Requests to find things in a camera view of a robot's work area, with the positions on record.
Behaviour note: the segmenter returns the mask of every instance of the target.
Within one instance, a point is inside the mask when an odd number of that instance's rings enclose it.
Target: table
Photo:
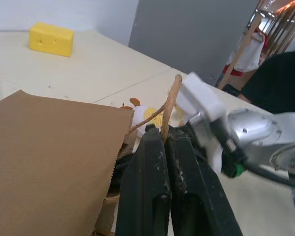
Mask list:
[[[75,35],[72,57],[34,52],[25,32],[0,32],[0,89],[108,106],[141,104],[159,108],[177,73],[183,73],[120,45],[97,32]],[[249,107],[211,87],[228,111]],[[289,189],[244,173],[219,178],[244,236],[295,236],[295,209]]]

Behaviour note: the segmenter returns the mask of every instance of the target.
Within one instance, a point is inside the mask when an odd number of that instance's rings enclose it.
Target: yellow cheese block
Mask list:
[[[29,48],[69,57],[73,34],[72,30],[38,22],[29,30]]]

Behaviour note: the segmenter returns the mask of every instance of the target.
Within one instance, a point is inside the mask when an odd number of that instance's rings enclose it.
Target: person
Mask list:
[[[295,52],[266,60],[238,98],[274,114],[295,112]]]

